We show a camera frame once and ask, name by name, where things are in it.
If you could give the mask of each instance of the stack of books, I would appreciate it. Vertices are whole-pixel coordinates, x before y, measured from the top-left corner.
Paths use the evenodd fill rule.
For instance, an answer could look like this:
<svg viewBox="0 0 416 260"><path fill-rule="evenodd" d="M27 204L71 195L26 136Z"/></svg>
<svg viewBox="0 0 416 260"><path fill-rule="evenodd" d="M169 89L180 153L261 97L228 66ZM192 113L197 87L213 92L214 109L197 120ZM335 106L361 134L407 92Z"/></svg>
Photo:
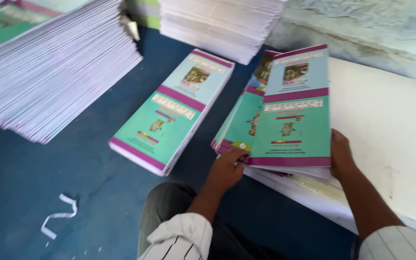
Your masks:
<svg viewBox="0 0 416 260"><path fill-rule="evenodd" d="M285 0L160 0L160 33L247 65Z"/></svg>
<svg viewBox="0 0 416 260"><path fill-rule="evenodd" d="M142 56L120 0L0 3L0 127L47 143Z"/></svg>
<svg viewBox="0 0 416 260"><path fill-rule="evenodd" d="M326 45L265 51L211 147L248 151L247 172L330 179L327 59Z"/></svg>
<svg viewBox="0 0 416 260"><path fill-rule="evenodd" d="M110 148L154 174L168 175L234 65L193 50L110 139Z"/></svg>

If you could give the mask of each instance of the stack of white paper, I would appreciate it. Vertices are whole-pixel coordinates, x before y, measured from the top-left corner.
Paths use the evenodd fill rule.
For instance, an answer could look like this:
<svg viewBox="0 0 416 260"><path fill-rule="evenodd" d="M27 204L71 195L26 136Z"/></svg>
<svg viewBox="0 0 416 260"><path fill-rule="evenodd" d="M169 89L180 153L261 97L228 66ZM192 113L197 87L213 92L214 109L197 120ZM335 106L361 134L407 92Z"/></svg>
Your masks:
<svg viewBox="0 0 416 260"><path fill-rule="evenodd" d="M110 148L154 174L170 174L234 66L193 50L110 139Z"/></svg>
<svg viewBox="0 0 416 260"><path fill-rule="evenodd" d="M248 64L285 0L160 0L160 33Z"/></svg>
<svg viewBox="0 0 416 260"><path fill-rule="evenodd" d="M0 23L12 23L0 38L16 34L0 44L0 127L32 142L49 142L142 60L119 24L120 0L65 3L80 6L61 14L21 0L0 5Z"/></svg>

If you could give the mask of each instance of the hand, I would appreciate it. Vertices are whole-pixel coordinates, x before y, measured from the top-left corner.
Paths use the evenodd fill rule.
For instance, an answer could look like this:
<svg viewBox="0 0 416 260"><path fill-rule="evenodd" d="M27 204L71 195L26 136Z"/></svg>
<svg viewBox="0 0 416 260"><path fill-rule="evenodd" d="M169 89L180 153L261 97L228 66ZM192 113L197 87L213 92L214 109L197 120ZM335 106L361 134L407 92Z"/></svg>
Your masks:
<svg viewBox="0 0 416 260"><path fill-rule="evenodd" d="M245 150L229 148L225 151L211 166L203 192L210 192L218 199L221 199L224 193L232 188L243 176L243 166L239 163L235 165L238 159L243 160L243 156L248 152Z"/></svg>
<svg viewBox="0 0 416 260"><path fill-rule="evenodd" d="M354 172L350 141L338 130L331 130L331 174L341 181L344 174Z"/></svg>

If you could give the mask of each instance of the white striped shirt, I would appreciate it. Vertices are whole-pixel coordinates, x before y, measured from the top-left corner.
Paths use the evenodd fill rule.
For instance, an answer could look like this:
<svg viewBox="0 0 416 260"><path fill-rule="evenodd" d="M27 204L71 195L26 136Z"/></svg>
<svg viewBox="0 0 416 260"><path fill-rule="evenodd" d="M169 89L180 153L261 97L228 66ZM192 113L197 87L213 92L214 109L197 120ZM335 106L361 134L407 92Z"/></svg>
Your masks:
<svg viewBox="0 0 416 260"><path fill-rule="evenodd" d="M178 214L147 237L152 245L138 260L207 260L212 235L204 216ZM416 233L408 227L383 227L363 241L359 259L416 260Z"/></svg>

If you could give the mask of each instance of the white paper strip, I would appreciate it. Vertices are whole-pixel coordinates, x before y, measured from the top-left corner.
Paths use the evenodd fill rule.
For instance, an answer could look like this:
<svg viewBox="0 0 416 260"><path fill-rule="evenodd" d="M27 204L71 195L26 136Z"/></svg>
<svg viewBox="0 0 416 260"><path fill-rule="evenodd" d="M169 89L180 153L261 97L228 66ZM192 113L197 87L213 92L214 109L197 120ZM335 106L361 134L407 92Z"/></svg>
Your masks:
<svg viewBox="0 0 416 260"><path fill-rule="evenodd" d="M59 199L61 199L61 201L63 201L63 202L71 204L72 209L73 209L73 213L66 213L66 212L64 212L64 213L54 213L54 214L51 214L48 217L46 217L46 220L44 221L43 225L41 226L41 232L43 234L47 235L52 240L55 239L57 234L52 232L49 228L46 227L46 223L48 222L48 220L50 218L71 218L71 217L74 217L76 215L76 212L78 211L78 208L76 206L76 200L71 199L71 198L63 195L63 193L59 196Z"/></svg>

